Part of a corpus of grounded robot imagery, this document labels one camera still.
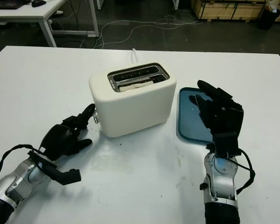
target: table surface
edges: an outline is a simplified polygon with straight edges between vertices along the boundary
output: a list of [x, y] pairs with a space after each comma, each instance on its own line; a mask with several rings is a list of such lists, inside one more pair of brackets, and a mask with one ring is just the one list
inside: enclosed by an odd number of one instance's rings
[[25, 18], [46, 18], [52, 11], [56, 11], [64, 0], [51, 0], [39, 7], [32, 7], [31, 4], [21, 6], [18, 9], [0, 9], [1, 19], [25, 19]]
[[[0, 53], [0, 159], [17, 144], [38, 147], [46, 132], [77, 115], [92, 97], [92, 74], [131, 64], [131, 50], [6, 47]], [[271, 54], [137, 51], [177, 77], [169, 119], [137, 133], [107, 138], [91, 119], [94, 144], [61, 159], [62, 171], [78, 168], [82, 181], [62, 186], [47, 180], [20, 204], [9, 223], [203, 224], [203, 166], [207, 150], [176, 134], [178, 91], [198, 79], [220, 86], [243, 105], [239, 146], [256, 171], [238, 196], [241, 223], [280, 224], [280, 57]], [[27, 158], [12, 152], [1, 177]], [[237, 158], [247, 165], [243, 156]], [[241, 187], [249, 173], [239, 169]]]

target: white toaster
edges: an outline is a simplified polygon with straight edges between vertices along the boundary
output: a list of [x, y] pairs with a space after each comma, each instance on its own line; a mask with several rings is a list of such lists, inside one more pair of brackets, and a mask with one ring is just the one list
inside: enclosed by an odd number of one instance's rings
[[118, 137], [168, 119], [176, 78], [150, 63], [93, 75], [89, 86], [103, 133]]

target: trash bin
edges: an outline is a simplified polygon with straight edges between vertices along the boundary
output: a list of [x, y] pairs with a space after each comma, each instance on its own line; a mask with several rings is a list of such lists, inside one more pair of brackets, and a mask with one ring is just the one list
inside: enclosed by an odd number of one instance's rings
[[280, 15], [280, 10], [277, 9], [277, 12], [271, 12], [267, 9], [264, 9], [260, 19], [258, 20], [257, 26], [261, 29], [269, 29], [275, 22], [276, 18]]

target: concrete floor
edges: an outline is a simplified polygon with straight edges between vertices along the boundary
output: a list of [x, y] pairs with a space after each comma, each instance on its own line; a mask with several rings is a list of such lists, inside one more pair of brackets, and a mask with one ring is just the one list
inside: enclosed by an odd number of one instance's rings
[[[78, 0], [72, 0], [78, 9]], [[99, 31], [101, 28], [117, 20], [158, 21], [177, 23], [196, 21], [195, 15], [189, 9], [187, 0], [181, 0], [181, 10], [174, 11], [171, 0], [131, 0], [130, 3], [119, 6], [114, 0], [105, 0], [102, 10], [96, 10]], [[92, 25], [88, 22], [84, 0], [81, 0], [79, 10], [79, 29], [85, 30]], [[68, 4], [61, 8], [62, 17], [53, 20], [55, 29], [74, 29], [75, 16]], [[244, 21], [212, 21], [198, 22], [188, 25], [156, 25], [137, 22], [115, 22], [103, 29], [104, 42], [123, 43], [105, 44], [104, 49], [166, 50], [166, 51], [209, 51], [209, 52], [245, 52], [274, 53], [280, 55], [280, 23], [274, 24], [270, 30], [257, 28], [255, 22]], [[93, 48], [95, 38], [84, 36], [55, 36], [58, 47]], [[45, 38], [37, 24], [8, 24], [0, 29], [0, 49], [7, 45], [47, 46]]]

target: blue tray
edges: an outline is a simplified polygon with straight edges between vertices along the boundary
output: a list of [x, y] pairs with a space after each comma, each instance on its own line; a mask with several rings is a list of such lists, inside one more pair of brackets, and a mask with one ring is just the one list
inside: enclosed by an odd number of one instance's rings
[[178, 131], [182, 137], [189, 140], [212, 142], [210, 129], [204, 126], [197, 106], [189, 100], [190, 95], [196, 94], [211, 100], [200, 89], [185, 87], [179, 91]]

